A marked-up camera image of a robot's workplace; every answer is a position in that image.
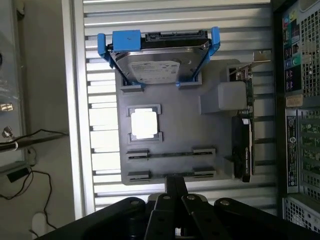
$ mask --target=metal grille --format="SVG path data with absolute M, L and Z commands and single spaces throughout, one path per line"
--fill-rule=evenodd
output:
M 313 176 L 305 175 L 305 181 L 315 187 L 320 187 L 320 179 Z
M 284 200 L 284 218 L 289 222 L 320 233 L 320 218 L 306 205 L 288 197 Z
M 320 201 L 320 191 L 315 191 L 310 189 L 309 187 L 304 188 L 306 190 L 306 194 L 310 197 L 312 197 L 315 200 Z
M 301 22 L 303 95 L 320 95 L 320 52 L 319 52 L 320 10 Z

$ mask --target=green circuit board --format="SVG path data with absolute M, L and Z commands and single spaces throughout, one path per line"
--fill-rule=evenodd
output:
M 302 123 L 300 126 L 302 133 L 320 134 L 320 124 Z
M 301 138 L 301 144 L 303 146 L 308 146 L 308 147 L 314 147 L 314 148 L 320 148 L 320 138 L 318 137 L 308 137 L 308 136 L 303 136 Z
M 311 173 L 320 175 L 320 164 L 317 165 L 317 164 L 311 164 L 308 162 L 303 162 L 303 169 Z
M 316 160 L 316 161 L 319 161 L 320 163 L 320 152 L 318 151 L 302 148 L 301 155 L 303 158 Z

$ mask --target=label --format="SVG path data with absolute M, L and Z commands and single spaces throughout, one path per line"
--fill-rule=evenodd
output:
M 287 185 L 298 186 L 297 117 L 286 117 Z
M 129 63 L 136 80 L 144 84 L 175 83 L 180 63 L 175 61 L 137 61 Z
M 285 106 L 287 108 L 301 107 L 303 103 L 304 103 L 304 96 L 302 94 L 287 96 L 285 98 Z
M 302 89 L 301 38 L 297 24 L 297 10 L 292 10 L 282 19 L 285 92 Z

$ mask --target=black cable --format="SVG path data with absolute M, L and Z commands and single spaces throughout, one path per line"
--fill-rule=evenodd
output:
M 23 135 L 23 136 L 19 136 L 19 137 L 17 137 L 16 139 L 14 139 L 12 141 L 0 142 L 0 145 L 13 144 L 13 143 L 15 143 L 16 141 L 18 141 L 20 139 L 32 137 L 33 135 L 36 135 L 36 134 L 38 134 L 40 132 L 46 132 L 46 133 L 51 133 L 51 134 L 61 134 L 61 135 L 69 136 L 69 134 L 67 134 L 65 132 L 61 132 L 61 131 L 51 131 L 51 130 L 39 129 L 38 131 L 35 131 L 34 133 Z
M 48 198 L 45 202 L 45 205 L 44 205 L 44 208 L 43 208 L 43 213 L 45 215 L 45 221 L 46 221 L 46 224 L 48 224 L 50 227 L 52 227 L 53 229 L 57 229 L 56 226 L 52 225 L 50 222 L 49 222 L 49 217 L 48 217 L 48 212 L 47 212 L 47 207 L 48 207 L 48 204 L 49 204 L 49 200 L 50 200 L 50 197 L 51 197 L 51 194 L 52 194 L 52 183 L 51 183 L 51 175 L 47 172 L 44 172 L 44 171 L 38 171 L 38 170 L 33 170 L 32 168 L 30 168 L 30 172 L 29 174 L 26 176 L 26 178 L 23 180 L 23 184 L 22 184 L 22 187 L 21 189 L 13 196 L 4 196 L 2 194 L 0 194 L 0 198 L 3 198 L 5 200 L 12 200 L 16 197 L 19 197 L 21 196 L 22 194 L 24 194 L 28 188 L 30 187 L 31 183 L 33 182 L 34 180 L 34 173 L 37 173 L 37 174 L 43 174 L 43 175 L 47 175 L 48 176 L 48 179 L 49 179 L 49 186 L 50 186 L 50 191 L 49 191 L 49 195 L 48 195 Z M 29 178 L 29 176 L 32 174 L 32 178 L 31 178 L 31 181 L 30 183 L 28 184 L 28 186 L 25 188 L 25 184 L 26 184 L 26 181 L 27 179 Z
M 33 231 L 32 229 L 29 229 L 29 232 L 34 234 L 37 238 L 39 238 L 39 235 L 35 231 Z
M 4 62 L 4 59 L 2 57 L 2 54 L 0 53 L 0 67 L 2 66 L 2 63 Z
M 51 197 L 51 194 L 52 194 L 52 183 L 51 183 L 51 176 L 49 173 L 47 172 L 44 172 L 44 171 L 38 171 L 38 170 L 33 170 L 33 172 L 35 173 L 38 173 L 38 174 L 43 174 L 43 175 L 47 175 L 48 178 L 49 178 L 49 186 L 50 186 L 50 192 L 49 192 L 49 196 L 46 200 L 46 203 L 44 205 L 44 209 L 43 209 L 43 212 L 44 212 L 44 215 L 45 215 L 45 221 L 46 221 L 46 224 L 48 224 L 50 227 L 52 227 L 53 229 L 57 229 L 56 226 L 52 225 L 51 223 L 49 223 L 49 220 L 48 220 L 48 213 L 47 213 L 47 206 L 48 206 L 48 203 L 49 203 L 49 200 L 50 200 L 50 197 Z
M 31 177 L 31 180 L 30 180 L 30 182 L 29 182 L 29 185 L 26 186 L 26 188 L 24 189 L 24 191 L 21 192 L 19 195 L 17 195 L 17 197 L 21 196 L 22 194 L 24 194 L 24 193 L 29 189 L 31 183 L 32 183 L 33 180 L 34 180 L 34 171 L 32 171 L 32 169 L 31 169 L 31 173 L 32 173 L 32 177 Z
M 19 196 L 21 196 L 22 194 L 24 194 L 24 193 L 26 192 L 26 191 L 23 191 L 24 188 L 25 188 L 25 184 L 26 184 L 27 179 L 29 178 L 29 176 L 30 176 L 31 174 L 32 174 L 32 179 L 31 179 L 29 185 L 26 187 L 26 190 L 27 190 L 27 189 L 30 187 L 30 185 L 31 185 L 31 183 L 32 183 L 32 181 L 33 181 L 33 179 L 34 179 L 34 174 L 33 174 L 32 169 L 31 169 L 31 171 L 28 173 L 28 175 L 26 176 L 26 178 L 23 180 L 21 189 L 20 189 L 15 195 L 13 195 L 13 196 L 4 196 L 4 195 L 0 194 L 0 198 L 3 198 L 3 199 L 5 199 L 5 200 L 12 200 L 12 199 L 14 199 L 14 198 L 16 198 L 16 197 L 19 197 Z

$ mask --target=blue drive bracket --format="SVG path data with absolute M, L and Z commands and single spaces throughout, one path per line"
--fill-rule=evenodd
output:
M 206 54 L 206 56 L 204 57 L 204 59 L 202 60 L 201 64 L 199 65 L 199 67 L 197 68 L 197 70 L 194 72 L 193 74 L 193 82 L 197 81 L 197 76 L 200 72 L 200 70 L 202 69 L 202 67 L 204 65 L 206 65 L 207 63 L 210 62 L 210 58 L 211 56 L 213 56 L 218 49 L 220 48 L 220 29 L 217 26 L 214 26 L 213 28 L 211 28 L 211 45 L 209 46 L 209 50 L 208 53 Z
M 113 52 L 125 53 L 125 52 L 140 51 L 141 50 L 141 32 L 140 30 L 113 31 L 112 44 L 113 44 Z M 98 45 L 98 54 L 100 55 L 100 57 L 102 57 L 109 63 L 110 68 L 113 69 L 115 67 L 119 71 L 119 73 L 122 75 L 124 81 L 126 83 L 129 83 L 126 77 L 122 74 L 121 70 L 118 68 L 117 64 L 115 64 L 114 60 L 110 56 L 110 52 L 107 51 L 105 34 L 98 33 L 97 45 Z M 141 85 L 141 87 L 145 87 L 145 84 L 140 82 L 132 82 L 131 84 Z
M 141 50 L 141 32 L 140 30 L 126 30 L 126 31 L 114 31 L 112 33 L 112 44 L 113 44 L 113 52 L 117 53 L 125 53 L 125 52 L 135 52 Z M 112 57 L 110 56 L 110 52 L 107 51 L 106 46 L 106 35 L 103 33 L 99 33 L 97 35 L 97 45 L 98 45 L 98 54 L 100 57 L 105 59 L 110 67 L 113 69 L 114 67 L 121 73 L 124 81 L 131 85 L 141 85 L 142 88 L 146 86 L 144 83 L 140 83 L 138 81 L 129 83 L 126 77 L 122 74 L 121 70 L 118 68 L 117 64 L 114 62 Z M 197 70 L 194 72 L 192 79 L 190 82 L 196 82 L 197 76 L 201 70 L 201 68 L 210 61 L 212 55 L 216 53 L 216 51 L 220 48 L 220 30 L 217 26 L 211 28 L 211 44 L 208 46 L 208 53 L 203 58 L 202 62 L 198 66 Z M 179 87 L 181 83 L 176 82 L 176 86 Z

